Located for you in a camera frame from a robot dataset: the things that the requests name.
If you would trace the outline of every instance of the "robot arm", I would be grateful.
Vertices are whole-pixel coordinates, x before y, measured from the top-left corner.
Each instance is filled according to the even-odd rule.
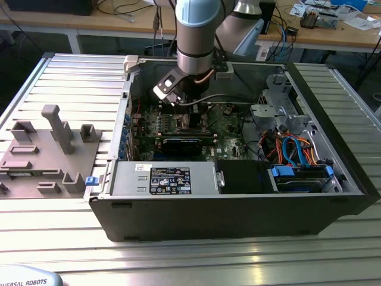
[[[216,34],[226,51],[248,55],[263,26],[259,0],[177,0],[176,20],[177,67],[154,88],[172,105],[198,99],[208,89]]]

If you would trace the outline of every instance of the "white sticker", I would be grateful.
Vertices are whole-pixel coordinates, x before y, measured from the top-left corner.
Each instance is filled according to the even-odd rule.
[[[135,171],[150,171],[152,168],[151,164],[136,164]]]

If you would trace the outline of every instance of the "blue latch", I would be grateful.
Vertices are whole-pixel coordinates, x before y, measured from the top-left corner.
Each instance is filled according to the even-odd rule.
[[[98,177],[87,177],[85,180],[86,186],[99,186],[99,178]]]
[[[332,167],[331,167],[331,166],[327,166],[327,167],[326,167],[326,170],[327,170],[328,175],[329,175],[330,177],[333,177],[333,175],[334,175],[335,173],[333,172]]]
[[[271,172],[274,177],[295,176],[295,173],[293,172],[292,167],[290,166],[274,166],[271,169]]]

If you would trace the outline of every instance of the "motherboard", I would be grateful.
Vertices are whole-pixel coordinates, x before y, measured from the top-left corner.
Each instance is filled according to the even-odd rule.
[[[244,110],[229,103],[199,110],[158,104],[133,115],[135,160],[214,161],[248,159],[242,138]]]

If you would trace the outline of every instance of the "black connector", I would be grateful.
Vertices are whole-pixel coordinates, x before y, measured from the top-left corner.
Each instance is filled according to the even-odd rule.
[[[288,26],[285,32],[287,36],[296,37],[299,32],[299,29]]]

